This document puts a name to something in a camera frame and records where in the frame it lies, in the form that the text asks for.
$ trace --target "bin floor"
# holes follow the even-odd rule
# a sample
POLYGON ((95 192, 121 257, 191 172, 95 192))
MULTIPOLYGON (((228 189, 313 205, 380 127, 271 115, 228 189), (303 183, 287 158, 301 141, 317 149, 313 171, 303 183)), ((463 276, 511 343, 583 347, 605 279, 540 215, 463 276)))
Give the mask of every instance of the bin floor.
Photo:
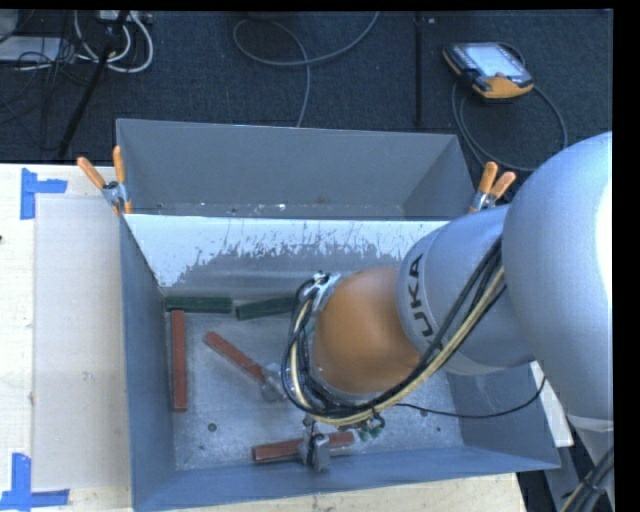
MULTIPOLYGON (((169 314, 166 321, 169 349, 169 314)), ((302 411, 289 401, 265 401, 255 380, 204 342, 206 334, 213 331, 258 364, 279 364, 287 341, 288 314, 240 321, 232 314, 186 313, 185 325, 188 405, 186 412, 173 413, 178 470, 253 464, 252 446, 302 437, 302 411)), ((437 372, 403 401, 454 410, 443 372, 437 372)), ((356 435, 349 456, 463 444, 456 418, 423 417, 405 407, 392 407, 382 416, 384 431, 364 442, 356 435)), ((335 431, 325 424, 319 424, 319 429, 335 431)))

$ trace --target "clamp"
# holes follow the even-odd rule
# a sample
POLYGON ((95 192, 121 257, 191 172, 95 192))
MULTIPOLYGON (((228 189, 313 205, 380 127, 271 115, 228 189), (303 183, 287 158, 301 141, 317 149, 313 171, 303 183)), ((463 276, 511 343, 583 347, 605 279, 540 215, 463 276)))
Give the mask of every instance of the clamp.
POLYGON ((504 195, 516 179, 514 172, 507 171, 495 181, 497 174, 498 165, 495 162, 487 162, 468 213, 474 213, 483 208, 493 208, 496 201, 504 195))
POLYGON ((120 215, 120 212, 133 213, 131 199, 124 184, 126 175, 120 146, 113 148, 113 166, 116 171, 116 181, 107 183, 93 164, 83 156, 78 157, 76 162, 78 167, 91 180, 91 183, 100 189, 116 215, 120 215))

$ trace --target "gray cable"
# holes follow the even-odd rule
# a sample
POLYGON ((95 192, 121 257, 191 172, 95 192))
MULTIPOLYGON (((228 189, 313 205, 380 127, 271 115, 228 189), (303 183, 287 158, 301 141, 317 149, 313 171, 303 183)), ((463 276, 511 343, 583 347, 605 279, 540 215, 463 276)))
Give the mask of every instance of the gray cable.
POLYGON ((289 30, 284 25, 282 25, 282 24, 280 24, 278 22, 275 22, 275 21, 271 21, 270 23, 272 25, 282 29, 287 34, 289 34, 289 36, 291 36, 291 38, 296 42, 296 44, 300 48, 303 60, 289 61, 289 62, 272 61, 272 60, 262 59, 262 58, 258 57, 257 55, 254 55, 254 54, 248 52, 247 50, 245 50, 244 47, 240 44, 240 41, 238 41, 238 28, 240 28, 240 26, 244 25, 248 20, 240 20, 238 23, 236 23, 235 27, 233 27, 233 41, 235 42, 236 46, 238 47, 238 49, 242 53, 244 53, 250 59, 253 59, 256 62, 259 62, 261 64, 266 64, 268 66, 277 66, 277 67, 297 67, 297 66, 305 66, 306 67, 307 85, 306 85, 306 89, 305 89, 305 93, 304 93, 304 100, 302 102, 302 108, 300 109, 300 115, 298 116, 298 121, 296 123, 296 128, 300 128, 300 126, 302 126, 302 120, 304 119, 304 115, 305 115, 305 112, 307 110, 307 104, 309 102, 309 95, 311 93, 311 65, 312 64, 318 64, 320 62, 325 62, 325 61, 327 61, 329 59, 332 59, 334 57, 337 57, 337 56, 347 52, 351 48, 353 48, 356 44, 358 44, 371 31, 371 29, 373 28, 373 25, 375 24, 375 22, 378 19, 379 15, 380 15, 380 11, 375 13, 375 15, 373 16, 373 19, 371 20, 371 22, 369 23, 367 28, 352 43, 348 44, 344 48, 341 48, 340 50, 337 50, 335 52, 329 53, 327 55, 322 55, 320 57, 315 57, 313 59, 309 59, 307 57, 307 52, 305 51, 304 46, 303 46, 302 42, 300 41, 300 39, 298 39, 298 37, 291 30, 289 30))
POLYGON ((314 57, 313 59, 307 59, 307 57, 305 56, 304 60, 282 62, 277 60, 262 59, 256 55, 253 55, 252 53, 245 50, 244 47, 238 41, 238 28, 244 25, 248 20, 241 20, 236 24, 236 26, 233 28, 233 40, 235 41, 236 46, 242 53, 244 53, 247 57, 257 62, 261 62, 262 64, 268 64, 270 66, 281 66, 281 67, 308 66, 309 64, 318 64, 320 62, 327 61, 329 59, 332 59, 334 57, 337 57, 338 55, 342 55, 343 53, 349 51, 351 48, 357 45, 360 41, 362 41, 362 39, 364 39, 364 37, 371 31, 371 29, 373 28, 373 25, 375 24, 379 16, 380 16, 380 11, 377 11, 373 15, 373 18, 369 22, 369 25, 367 26, 367 28, 365 28, 362 34, 360 34, 352 43, 348 44, 344 48, 336 50, 335 52, 329 53, 327 55, 321 55, 320 57, 314 57))

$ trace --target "cable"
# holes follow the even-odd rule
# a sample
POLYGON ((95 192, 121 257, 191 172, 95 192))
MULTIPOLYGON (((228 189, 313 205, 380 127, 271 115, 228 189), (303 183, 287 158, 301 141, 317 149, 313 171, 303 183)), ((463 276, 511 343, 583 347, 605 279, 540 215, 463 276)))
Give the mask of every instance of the cable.
POLYGON ((306 375, 304 372, 300 372, 299 365, 306 365, 308 361, 299 361, 297 345, 301 344, 304 348, 306 342, 304 326, 311 315, 311 304, 315 296, 307 297, 307 299, 302 302, 301 307, 296 306, 294 309, 292 328, 290 329, 291 337, 282 362, 282 383, 288 397, 296 407, 308 413, 312 419, 338 428, 356 428, 370 421, 372 418, 376 418, 382 410, 396 405, 402 398, 416 389, 449 360, 506 288, 504 283, 504 269, 502 268, 500 259, 495 258, 495 253, 500 252, 500 247, 501 238, 498 238, 483 258, 483 261, 472 273, 472 276, 458 297, 456 304, 436 335, 436 340, 434 340, 430 349, 422 356, 420 363, 411 374, 401 383, 363 404, 346 404, 340 401, 334 403, 334 400, 332 400, 333 397, 330 397, 327 393, 318 397, 313 393, 313 388, 311 388, 311 392, 305 393, 305 387, 308 389, 309 386, 305 386, 306 375), (481 297, 477 300, 475 306, 465 315, 448 343, 445 346, 441 346, 440 342, 446 335, 450 323, 453 322, 458 315, 474 284, 477 283, 478 280, 484 281, 483 276, 486 272, 493 275, 491 281, 487 283, 481 297), (440 352, 431 358, 432 353, 438 348, 440 352), (323 401, 325 407, 319 409, 312 405, 312 398, 318 398, 323 401))
POLYGON ((533 403, 542 393, 542 389, 544 388, 545 383, 547 382, 547 378, 543 377, 542 378, 542 382, 540 383, 540 386, 538 386, 538 389, 536 390, 535 394, 529 398, 529 400, 527 400, 526 402, 513 407, 511 409, 507 409, 506 411, 500 411, 500 412, 495 412, 495 413, 491 413, 491 414, 458 414, 455 412, 447 412, 447 411, 438 411, 436 409, 428 409, 426 407, 420 407, 419 405, 415 405, 415 404, 407 404, 407 403, 399 403, 396 404, 396 407, 408 407, 410 409, 416 409, 418 411, 420 411, 421 413, 424 413, 424 415, 426 416, 427 414, 439 414, 441 416, 450 416, 453 418, 465 418, 465 419, 473 419, 473 420, 482 420, 482 419, 486 419, 486 418, 497 418, 499 416, 505 416, 507 414, 511 414, 513 412, 519 411, 521 409, 524 409, 525 407, 527 407, 528 405, 530 405, 531 403, 533 403))
POLYGON ((245 20, 240 20, 233 27, 233 41, 236 44, 237 48, 242 53, 244 53, 250 59, 253 59, 256 62, 259 62, 261 64, 265 64, 265 65, 268 65, 268 66, 276 66, 276 67, 281 67, 281 68, 282 67, 298 67, 298 66, 305 66, 306 67, 307 85, 306 85, 306 89, 305 89, 302 108, 301 108, 300 114, 298 116, 298 121, 296 122, 296 128, 299 128, 300 126, 302 126, 302 120, 304 118, 304 115, 305 115, 305 112, 306 112, 306 109, 307 109, 307 104, 308 104, 308 101, 309 101, 309 95, 310 95, 310 92, 311 92, 311 65, 320 64, 322 62, 326 62, 326 61, 328 61, 330 59, 338 57, 338 56, 342 55, 343 53, 346 53, 347 51, 349 51, 351 48, 353 48, 355 45, 357 45, 360 41, 362 41, 362 39, 364 39, 364 37, 371 31, 371 29, 373 28, 373 25, 376 23, 376 21, 377 21, 379 16, 380 16, 380 11, 377 11, 374 14, 373 18, 371 19, 371 21, 369 22, 369 25, 367 25, 367 27, 364 29, 364 31, 354 41, 349 43, 347 46, 345 46, 343 48, 340 48, 339 50, 336 50, 335 52, 331 52, 329 54, 322 55, 322 56, 319 56, 319 57, 314 57, 312 59, 309 59, 307 57, 307 52, 305 51, 304 46, 303 46, 302 42, 300 41, 300 39, 292 31, 290 31, 284 25, 282 25, 281 23, 278 23, 276 21, 270 21, 270 23, 272 25, 282 29, 287 34, 289 34, 289 36, 291 36, 291 38, 296 42, 296 44, 300 48, 300 51, 301 51, 302 56, 303 56, 302 60, 298 60, 298 61, 274 61, 274 60, 268 60, 268 59, 263 59, 261 57, 258 57, 257 55, 254 55, 251 52, 249 52, 248 50, 246 50, 242 46, 242 44, 240 44, 240 41, 238 40, 238 29, 242 25, 247 23, 247 21, 249 21, 249 20, 246 20, 246 19, 245 20))
MULTIPOLYGON (((514 47, 513 45, 511 45, 509 43, 505 43, 505 42, 500 42, 499 44, 507 46, 508 48, 513 50, 514 53, 517 54, 517 56, 520 59, 520 61, 522 62, 522 64, 524 65, 524 62, 525 62, 524 61, 524 57, 522 56, 522 53, 516 47, 514 47)), ((511 163, 505 162, 505 161, 501 160, 500 158, 497 158, 496 156, 494 156, 491 153, 489 153, 487 150, 485 150, 478 143, 478 141, 469 132, 467 124, 465 123, 464 118, 463 118, 464 106, 465 106, 468 98, 470 98, 472 96, 472 93, 469 93, 466 96, 464 96, 462 98, 462 100, 460 101, 460 103, 457 104, 456 103, 457 87, 458 87, 458 81, 456 80, 456 82, 454 82, 454 84, 453 84, 453 88, 452 88, 452 91, 451 91, 451 106, 453 108, 453 116, 454 116, 454 119, 456 121, 456 124, 458 125, 458 128, 459 128, 460 132, 462 133, 462 137, 464 138, 465 142, 468 144, 469 149, 473 153, 473 156, 478 161, 478 163, 481 166, 484 166, 484 164, 486 163, 487 160, 492 160, 492 161, 496 162, 497 164, 502 165, 503 167, 506 167, 506 168, 510 168, 510 169, 512 169, 514 171, 521 171, 521 172, 533 172, 533 171, 535 171, 537 169, 537 167, 523 167, 523 166, 513 165, 511 163)), ((555 104, 553 103, 551 98, 549 98, 549 96, 547 96, 547 94, 545 94, 542 91, 542 89, 540 89, 540 87, 538 87, 536 85, 536 86, 533 87, 532 90, 542 97, 542 99, 549 105, 549 107, 551 108, 552 112, 555 114, 556 118, 558 119, 558 123, 560 124, 560 128, 562 130, 562 137, 563 137, 562 147, 561 147, 560 150, 565 149, 569 145, 569 136, 568 136, 568 133, 567 133, 567 127, 566 127, 565 121, 564 121, 564 119, 562 117, 562 114, 560 113, 558 108, 555 106, 555 104)))
MULTIPOLYGON (((148 47, 148 51, 149 52, 148 52, 147 58, 144 61, 144 63, 141 64, 138 67, 126 68, 126 67, 116 66, 115 64, 113 64, 114 62, 122 60, 124 57, 126 57, 128 55, 128 53, 129 53, 130 49, 131 49, 131 34, 129 33, 129 29, 126 26, 123 26, 122 27, 122 29, 123 29, 122 32, 124 33, 125 38, 126 38, 125 48, 118 55, 115 55, 113 57, 109 57, 107 59, 107 64, 106 64, 106 67, 108 69, 110 69, 112 71, 117 71, 118 73, 140 73, 141 71, 144 71, 145 69, 147 69, 151 65, 151 63, 153 62, 154 49, 153 49, 153 40, 151 39, 151 34, 149 34, 149 31, 144 26, 144 23, 142 23, 140 21, 140 17, 136 13, 134 13, 134 12, 129 13, 129 18, 131 18, 133 20, 133 22, 137 25, 137 27, 140 29, 140 31, 144 35, 144 38, 145 38, 145 41, 147 43, 147 47, 148 47)), ((100 60, 100 57, 84 41, 83 33, 82 33, 82 30, 80 30, 80 25, 78 23, 78 11, 77 10, 74 11, 74 27, 75 27, 76 35, 82 41, 82 43, 81 43, 82 48, 89 54, 88 57, 86 55, 78 55, 78 58, 97 63, 100 60)))
POLYGON ((600 487, 614 468, 613 446, 605 453, 598 464, 582 479, 578 487, 567 499, 561 512, 588 512, 593 509, 604 489, 600 487))
POLYGON ((247 20, 241 20, 239 21, 236 26, 233 28, 233 40, 235 41, 236 45, 238 46, 238 49, 244 53, 247 57, 250 57, 251 59, 257 61, 257 62, 261 62, 262 64, 268 64, 270 66, 281 66, 281 67, 286 67, 286 66, 307 66, 309 64, 319 64, 320 62, 325 62, 329 59, 333 59, 335 57, 338 57, 339 55, 342 55, 343 53, 349 51, 351 48, 353 48, 355 45, 357 45, 360 41, 362 41, 362 39, 365 38, 365 36, 371 31, 371 29, 373 28, 373 25, 375 25, 376 21, 378 20, 378 17, 380 16, 380 11, 377 11, 374 15, 373 18, 371 19, 371 21, 369 22, 369 25, 367 25, 367 28, 364 29, 364 31, 362 32, 362 34, 360 34, 353 42, 349 43, 347 46, 340 48, 339 50, 336 50, 335 52, 331 52, 329 54, 326 55, 321 55, 320 57, 314 57, 313 59, 307 59, 306 57, 303 60, 298 60, 298 61, 277 61, 277 60, 267 60, 267 59, 262 59, 256 55, 253 55, 252 53, 248 52, 247 50, 244 49, 244 47, 240 44, 240 42, 238 41, 238 37, 237 37, 237 32, 238 32, 238 28, 241 25, 244 25, 247 20))

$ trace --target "gray bin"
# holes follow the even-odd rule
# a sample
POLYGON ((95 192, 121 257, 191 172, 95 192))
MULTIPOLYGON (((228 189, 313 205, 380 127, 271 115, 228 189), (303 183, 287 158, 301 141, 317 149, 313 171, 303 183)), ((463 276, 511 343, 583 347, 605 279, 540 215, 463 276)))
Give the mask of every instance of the gray bin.
MULTIPOLYGON (((471 202, 455 136, 120 119, 117 143, 134 208, 121 217, 120 250, 135 510, 559 466, 539 401, 482 420, 392 408, 381 436, 332 457, 325 471, 254 464, 250 447, 300 437, 303 413, 262 400, 203 333, 223 334, 261 364, 279 362, 286 314, 187 314, 188 409, 171 409, 168 297, 237 305, 290 295, 321 269, 399 266, 471 202)), ((473 378, 437 372, 407 401, 488 414, 535 391, 528 366, 473 378)))

